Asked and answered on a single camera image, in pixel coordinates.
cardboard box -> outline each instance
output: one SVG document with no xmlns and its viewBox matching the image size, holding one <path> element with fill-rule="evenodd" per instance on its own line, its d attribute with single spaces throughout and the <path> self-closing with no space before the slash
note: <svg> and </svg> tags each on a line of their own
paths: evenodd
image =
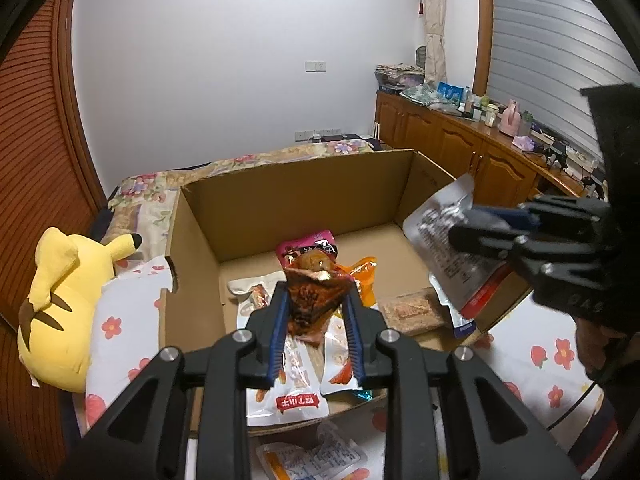
<svg viewBox="0 0 640 480">
<path fill-rule="evenodd" d="M 178 194 L 166 255 L 177 277 L 164 294 L 160 345 L 184 352 L 212 345 L 236 328 L 237 304 L 229 280 L 280 269 L 274 248 L 283 240 L 329 229 L 338 262 L 378 259 L 378 298 L 430 286 L 428 269 L 402 233 L 402 222 L 453 178 L 412 150 L 362 153 L 272 164 L 194 182 Z M 489 329 L 524 297 L 527 284 L 510 275 L 477 319 Z M 478 338 L 479 332 L 466 340 Z M 443 328 L 417 337 L 420 344 L 451 350 L 461 342 Z M 322 377 L 322 349 L 311 351 Z M 358 404 L 343 392 L 328 397 L 332 414 Z M 192 430 L 197 429 L 196 401 Z M 251 428 L 252 434 L 292 426 Z"/>
</svg>

cabinet handle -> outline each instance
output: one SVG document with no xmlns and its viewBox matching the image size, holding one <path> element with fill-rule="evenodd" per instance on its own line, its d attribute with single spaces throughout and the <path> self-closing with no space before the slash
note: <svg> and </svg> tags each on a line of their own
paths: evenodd
<svg viewBox="0 0 640 480">
<path fill-rule="evenodd" d="M 484 158 L 484 155 L 480 155 L 480 158 L 478 158 L 478 166 L 476 167 L 476 174 L 478 174 L 478 171 L 480 171 L 480 164 L 482 164 L 483 158 Z"/>
</svg>

red label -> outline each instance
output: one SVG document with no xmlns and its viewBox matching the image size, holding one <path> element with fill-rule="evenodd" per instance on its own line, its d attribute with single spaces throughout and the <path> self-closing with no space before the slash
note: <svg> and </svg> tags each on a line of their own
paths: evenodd
<svg viewBox="0 0 640 480">
<path fill-rule="evenodd" d="M 320 400 L 316 394 L 299 394 L 293 396 L 276 397 L 276 407 L 281 413 L 291 408 L 304 408 L 305 406 L 320 405 Z"/>
<path fill-rule="evenodd" d="M 465 319 L 473 319 L 489 302 L 492 295 L 495 293 L 498 285 L 500 285 L 504 279 L 510 274 L 511 267 L 507 264 L 503 264 L 486 280 L 486 283 L 480 287 L 480 289 L 473 295 L 473 297 L 466 302 L 466 305 L 460 310 L 460 316 Z"/>
</svg>

beige curtain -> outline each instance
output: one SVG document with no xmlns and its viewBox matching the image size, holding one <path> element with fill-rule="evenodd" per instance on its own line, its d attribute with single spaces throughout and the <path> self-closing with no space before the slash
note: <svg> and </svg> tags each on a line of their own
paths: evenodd
<svg viewBox="0 0 640 480">
<path fill-rule="evenodd" d="M 424 7 L 424 44 L 427 49 L 424 81 L 447 80 L 447 67 L 444 61 L 444 15 L 447 0 L 422 0 Z"/>
</svg>

gray blind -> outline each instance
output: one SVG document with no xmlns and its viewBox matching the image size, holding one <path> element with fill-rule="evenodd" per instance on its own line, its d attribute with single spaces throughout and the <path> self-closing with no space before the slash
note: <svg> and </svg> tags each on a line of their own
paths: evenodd
<svg viewBox="0 0 640 480">
<path fill-rule="evenodd" d="M 590 0 L 494 0 L 488 95 L 520 102 L 542 123 L 600 156 L 580 88 L 632 82 L 640 74 Z"/>
</svg>

